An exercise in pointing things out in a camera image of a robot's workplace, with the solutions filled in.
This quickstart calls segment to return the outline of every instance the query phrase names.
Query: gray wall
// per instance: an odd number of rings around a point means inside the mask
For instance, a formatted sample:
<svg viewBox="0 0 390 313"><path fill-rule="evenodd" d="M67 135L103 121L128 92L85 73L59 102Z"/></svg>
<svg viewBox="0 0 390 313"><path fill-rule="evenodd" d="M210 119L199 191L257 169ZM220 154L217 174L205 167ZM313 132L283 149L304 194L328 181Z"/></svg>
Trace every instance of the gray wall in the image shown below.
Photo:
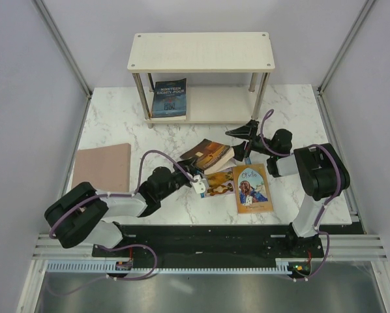
<svg viewBox="0 0 390 313"><path fill-rule="evenodd" d="M376 3L327 99L365 226L390 260L390 0Z"/></svg>
<svg viewBox="0 0 390 313"><path fill-rule="evenodd" d="M135 33L267 31L271 83L318 85L364 0L45 0L91 87L133 85ZM194 83L246 83L243 74L190 75Z"/></svg>
<svg viewBox="0 0 390 313"><path fill-rule="evenodd" d="M16 309L84 109L30 0L0 0L0 313Z"/></svg>

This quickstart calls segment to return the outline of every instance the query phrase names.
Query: book title text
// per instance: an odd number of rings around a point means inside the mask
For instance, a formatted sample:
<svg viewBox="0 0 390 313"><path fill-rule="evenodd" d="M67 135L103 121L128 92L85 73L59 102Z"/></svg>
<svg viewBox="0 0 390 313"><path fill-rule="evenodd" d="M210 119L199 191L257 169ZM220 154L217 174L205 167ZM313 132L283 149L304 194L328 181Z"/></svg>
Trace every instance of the book title text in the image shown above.
<svg viewBox="0 0 390 313"><path fill-rule="evenodd" d="M158 95L174 95L176 93L184 93L185 90L182 87L169 87L169 88L160 88L157 91Z"/></svg>

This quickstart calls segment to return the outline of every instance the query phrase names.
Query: illustrated book cover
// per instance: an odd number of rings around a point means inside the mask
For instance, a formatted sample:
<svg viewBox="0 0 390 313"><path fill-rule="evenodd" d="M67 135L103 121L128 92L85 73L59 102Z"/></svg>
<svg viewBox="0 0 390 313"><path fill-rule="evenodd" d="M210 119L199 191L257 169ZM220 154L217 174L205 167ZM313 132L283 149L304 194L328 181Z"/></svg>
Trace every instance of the illustrated book cover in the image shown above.
<svg viewBox="0 0 390 313"><path fill-rule="evenodd" d="M216 173L205 175L208 182L207 190L201 194L201 198L221 196L234 193L234 180L232 168L227 168Z"/></svg>
<svg viewBox="0 0 390 313"><path fill-rule="evenodd" d="M233 157L234 150L229 145L222 145L208 139L202 140L198 145L181 155L182 160L197 158L196 167L206 175L232 166L228 161Z"/></svg>
<svg viewBox="0 0 390 313"><path fill-rule="evenodd" d="M151 118L184 121L187 116L187 79L156 82Z"/></svg>
<svg viewBox="0 0 390 313"><path fill-rule="evenodd" d="M238 213L273 211L266 170L263 164L232 168Z"/></svg>

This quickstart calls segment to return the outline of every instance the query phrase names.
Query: wooden shelf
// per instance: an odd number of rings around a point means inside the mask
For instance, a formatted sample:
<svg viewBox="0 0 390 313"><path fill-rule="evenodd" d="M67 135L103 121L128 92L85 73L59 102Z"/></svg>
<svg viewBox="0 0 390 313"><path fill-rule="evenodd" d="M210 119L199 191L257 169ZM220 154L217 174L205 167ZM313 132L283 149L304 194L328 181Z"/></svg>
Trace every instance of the wooden shelf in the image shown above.
<svg viewBox="0 0 390 313"><path fill-rule="evenodd" d="M146 92L151 110L153 93ZM150 124L245 124L252 115L257 92L250 93L242 87L188 87L187 120L145 120Z"/></svg>
<svg viewBox="0 0 390 313"><path fill-rule="evenodd" d="M272 72L269 34L140 33L134 36L131 73Z"/></svg>

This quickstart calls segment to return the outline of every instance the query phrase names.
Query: marble surface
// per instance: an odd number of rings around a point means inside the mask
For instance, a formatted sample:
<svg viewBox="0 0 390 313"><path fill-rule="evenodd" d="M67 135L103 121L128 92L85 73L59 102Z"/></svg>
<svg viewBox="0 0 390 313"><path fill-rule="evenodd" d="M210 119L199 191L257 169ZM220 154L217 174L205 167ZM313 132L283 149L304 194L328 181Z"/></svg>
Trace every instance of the marble surface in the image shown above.
<svg viewBox="0 0 390 313"><path fill-rule="evenodd" d="M317 103L310 85L269 85L260 111L260 119L270 108L275 109L266 122L265 136L271 138L278 128L293 133L293 147L325 143ZM79 149L104 147L128 142L132 147L130 188L134 190L138 178L140 158L147 150L164 151L175 160L202 139L235 145L236 138L224 132L238 125L154 125L148 129L134 87L96 88L83 129ZM265 163L267 156L253 152L252 163ZM149 155L143 167L143 181L157 166L172 165L163 157ZM289 224L296 217L304 191L298 175L273 178L268 175L274 212L237 214L234 194L201 199L191 188L183 187L162 202L162 207L145 218L123 217L122 224ZM344 196L329 205L322 224L351 224Z"/></svg>

